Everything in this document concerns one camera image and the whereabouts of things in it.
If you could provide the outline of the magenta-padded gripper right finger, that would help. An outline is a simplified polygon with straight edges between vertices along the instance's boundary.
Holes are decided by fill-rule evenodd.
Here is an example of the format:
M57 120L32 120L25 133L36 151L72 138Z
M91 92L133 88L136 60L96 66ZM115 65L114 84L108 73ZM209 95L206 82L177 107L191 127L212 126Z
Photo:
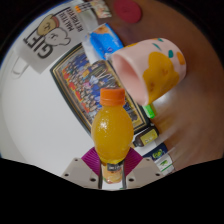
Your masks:
M154 161L143 158L134 149L130 149L123 163L123 187L134 189L143 187L163 177Z

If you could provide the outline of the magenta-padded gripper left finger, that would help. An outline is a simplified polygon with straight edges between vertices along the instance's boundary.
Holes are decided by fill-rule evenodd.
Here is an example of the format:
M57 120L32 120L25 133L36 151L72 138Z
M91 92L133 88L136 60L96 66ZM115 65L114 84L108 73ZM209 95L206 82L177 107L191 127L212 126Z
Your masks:
M101 188L101 163L92 147L81 158L74 158L62 174L62 178L84 188Z

